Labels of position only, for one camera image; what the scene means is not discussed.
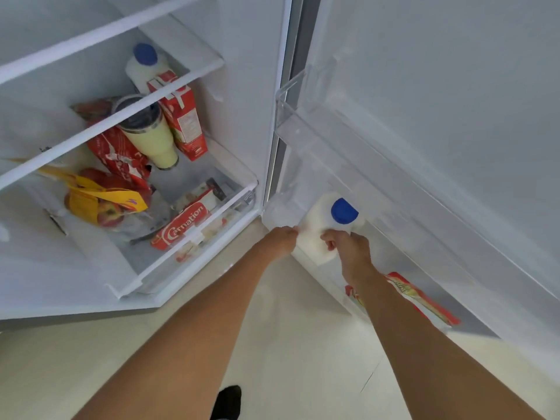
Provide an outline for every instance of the white plastic jug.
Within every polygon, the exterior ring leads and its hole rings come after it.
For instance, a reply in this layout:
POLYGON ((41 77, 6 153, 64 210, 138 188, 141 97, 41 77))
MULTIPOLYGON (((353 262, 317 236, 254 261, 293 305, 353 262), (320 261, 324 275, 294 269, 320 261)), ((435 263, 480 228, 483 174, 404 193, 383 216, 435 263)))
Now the white plastic jug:
POLYGON ((127 62, 124 71, 142 94, 150 94, 147 82, 169 70, 169 63, 164 53, 158 53, 153 46, 141 42, 133 49, 133 56, 127 62))
POLYGON ((365 219, 337 192, 326 193, 307 212, 300 223, 296 245, 315 265, 324 264, 336 257, 338 251, 329 251, 321 234, 332 228, 346 232, 356 231, 365 219))

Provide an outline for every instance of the right hand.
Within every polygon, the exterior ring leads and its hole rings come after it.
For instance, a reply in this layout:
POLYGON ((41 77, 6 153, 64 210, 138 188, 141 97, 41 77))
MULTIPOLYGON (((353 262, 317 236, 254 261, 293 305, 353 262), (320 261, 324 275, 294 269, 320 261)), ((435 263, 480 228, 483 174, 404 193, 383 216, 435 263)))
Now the right hand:
POLYGON ((367 279, 377 272, 371 263, 370 243, 360 234, 327 230, 321 235, 329 250, 338 249, 342 261, 342 275, 350 286, 356 288, 361 279, 367 279))

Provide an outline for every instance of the forearm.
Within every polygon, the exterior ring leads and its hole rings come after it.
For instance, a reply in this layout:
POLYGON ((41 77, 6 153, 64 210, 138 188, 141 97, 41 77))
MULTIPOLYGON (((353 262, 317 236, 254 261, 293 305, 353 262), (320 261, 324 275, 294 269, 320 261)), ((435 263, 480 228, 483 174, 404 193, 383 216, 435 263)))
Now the forearm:
POLYGON ((542 419, 476 360, 419 315, 373 268, 356 291, 414 420, 542 419))
POLYGON ((76 419, 207 420, 248 304, 271 260, 254 246, 180 308, 76 419))

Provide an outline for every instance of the refrigerator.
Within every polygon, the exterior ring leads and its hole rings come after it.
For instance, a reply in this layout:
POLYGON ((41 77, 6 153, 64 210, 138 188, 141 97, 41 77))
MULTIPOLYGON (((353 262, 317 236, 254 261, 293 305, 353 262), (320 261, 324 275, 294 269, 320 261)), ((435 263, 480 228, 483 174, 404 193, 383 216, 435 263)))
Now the refrigerator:
MULTIPOLYGON (((381 272, 560 381, 559 12, 558 0, 5 0, 0 320, 157 309, 257 217, 297 225, 336 191, 367 219, 381 272), (71 106, 134 93, 124 69, 139 42, 178 79, 87 126, 71 106), (150 180, 170 203, 210 178, 227 191, 166 250, 77 218, 65 186, 37 174, 99 166, 87 141, 186 84, 208 153, 179 153, 150 180)), ((293 256, 367 320, 340 260, 293 256)))

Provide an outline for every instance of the tiled floor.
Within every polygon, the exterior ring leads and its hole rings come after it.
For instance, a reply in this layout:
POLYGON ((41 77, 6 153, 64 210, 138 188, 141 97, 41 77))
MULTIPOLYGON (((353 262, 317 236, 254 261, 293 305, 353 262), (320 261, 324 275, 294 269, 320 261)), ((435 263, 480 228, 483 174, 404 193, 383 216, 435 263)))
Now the tiled floor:
MULTIPOLYGON (((71 418, 264 232, 250 225, 155 313, 0 335, 0 418, 71 418)), ((547 419, 560 419, 560 390, 515 351, 488 339, 452 338, 547 419)), ((242 420, 410 418, 371 325, 351 317, 292 258, 265 273, 223 384, 242 387, 242 420)))

